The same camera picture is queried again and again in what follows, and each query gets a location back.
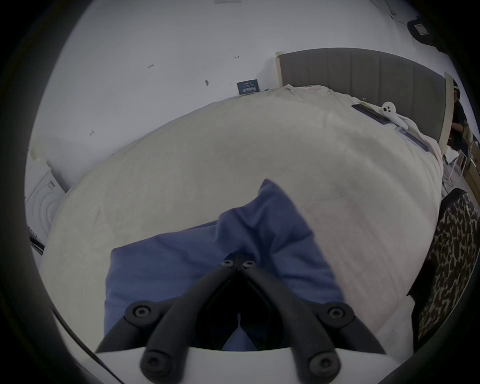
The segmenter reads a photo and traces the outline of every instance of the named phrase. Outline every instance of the person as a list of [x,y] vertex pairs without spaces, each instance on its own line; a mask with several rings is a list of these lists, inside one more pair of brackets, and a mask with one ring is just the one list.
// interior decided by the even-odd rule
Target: person
[[465,157],[468,158],[468,143],[464,138],[464,134],[468,134],[468,132],[471,132],[471,130],[468,126],[467,117],[465,116],[463,107],[460,104],[460,89],[458,88],[458,84],[455,80],[453,80],[453,85],[454,107],[452,128],[450,130],[450,136],[448,138],[448,145],[456,151],[462,151]]

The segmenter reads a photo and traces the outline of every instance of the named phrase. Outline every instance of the washing machine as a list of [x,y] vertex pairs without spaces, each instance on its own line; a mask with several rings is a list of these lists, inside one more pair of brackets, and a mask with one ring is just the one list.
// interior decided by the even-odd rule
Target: washing machine
[[36,159],[25,173],[25,218],[30,231],[32,254],[37,266],[47,245],[53,219],[65,192],[45,161]]

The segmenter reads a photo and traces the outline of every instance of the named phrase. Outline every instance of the gray upholstered headboard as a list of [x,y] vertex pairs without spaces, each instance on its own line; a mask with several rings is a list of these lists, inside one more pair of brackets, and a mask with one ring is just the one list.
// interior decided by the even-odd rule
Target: gray upholstered headboard
[[358,48],[309,49],[281,54],[278,60],[282,85],[325,85],[375,105],[392,101],[397,113],[440,141],[450,97],[438,73],[400,56]]

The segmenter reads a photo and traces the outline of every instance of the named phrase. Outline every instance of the white bedsheet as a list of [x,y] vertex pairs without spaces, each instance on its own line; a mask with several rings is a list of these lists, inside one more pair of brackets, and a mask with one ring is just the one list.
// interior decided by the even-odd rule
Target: white bedsheet
[[413,283],[433,238],[443,164],[356,98],[289,85],[213,103],[148,134],[92,170],[65,198],[41,275],[90,347],[103,337],[110,251],[217,219],[263,179],[291,197],[346,301],[375,333]]

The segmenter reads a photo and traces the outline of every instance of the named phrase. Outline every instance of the chair backrest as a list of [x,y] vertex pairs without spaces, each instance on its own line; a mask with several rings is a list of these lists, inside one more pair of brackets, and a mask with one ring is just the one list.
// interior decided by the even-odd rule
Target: chair backrest
[[443,200],[425,263],[410,290],[414,349],[421,347],[447,319],[460,299],[477,261],[480,215],[459,188]]

